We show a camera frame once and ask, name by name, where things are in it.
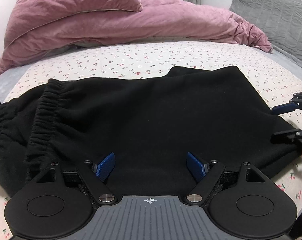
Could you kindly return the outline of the black pants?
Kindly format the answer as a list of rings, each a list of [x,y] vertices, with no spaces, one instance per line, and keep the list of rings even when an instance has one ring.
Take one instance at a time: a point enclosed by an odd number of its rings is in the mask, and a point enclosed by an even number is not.
[[[185,195],[195,186],[187,153],[230,170],[249,162],[273,177],[302,154],[271,142],[287,129],[235,66],[51,79],[0,106],[0,185],[12,196],[54,161],[97,163],[113,153],[106,185],[116,196]]]

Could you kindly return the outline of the cherry print bed sheet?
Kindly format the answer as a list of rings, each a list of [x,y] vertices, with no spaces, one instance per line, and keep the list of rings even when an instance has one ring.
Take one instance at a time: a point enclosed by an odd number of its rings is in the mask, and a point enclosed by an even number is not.
[[[302,92],[302,67],[275,49],[271,54],[236,44],[203,41],[153,41],[76,49],[7,70],[0,76],[0,101],[7,102],[48,79],[86,77],[146,79],[166,75],[173,66],[215,70],[237,66],[269,107],[286,103]],[[302,156],[289,164],[274,182],[302,213]],[[0,239],[9,239],[4,207],[9,197],[0,187]]]

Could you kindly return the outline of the grey quilted pillow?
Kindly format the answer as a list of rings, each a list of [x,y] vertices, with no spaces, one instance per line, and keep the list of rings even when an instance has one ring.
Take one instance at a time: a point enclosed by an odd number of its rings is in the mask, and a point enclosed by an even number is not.
[[[229,10],[256,25],[274,49],[302,68],[302,0],[232,0]]]

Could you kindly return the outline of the pink duvet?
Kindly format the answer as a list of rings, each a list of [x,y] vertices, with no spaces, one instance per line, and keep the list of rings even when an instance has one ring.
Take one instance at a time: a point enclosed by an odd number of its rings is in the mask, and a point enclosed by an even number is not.
[[[150,37],[195,38],[272,51],[261,29],[227,9],[182,0],[142,0],[142,5],[140,12],[82,12],[29,30],[4,49],[0,75],[65,46],[105,46]]]

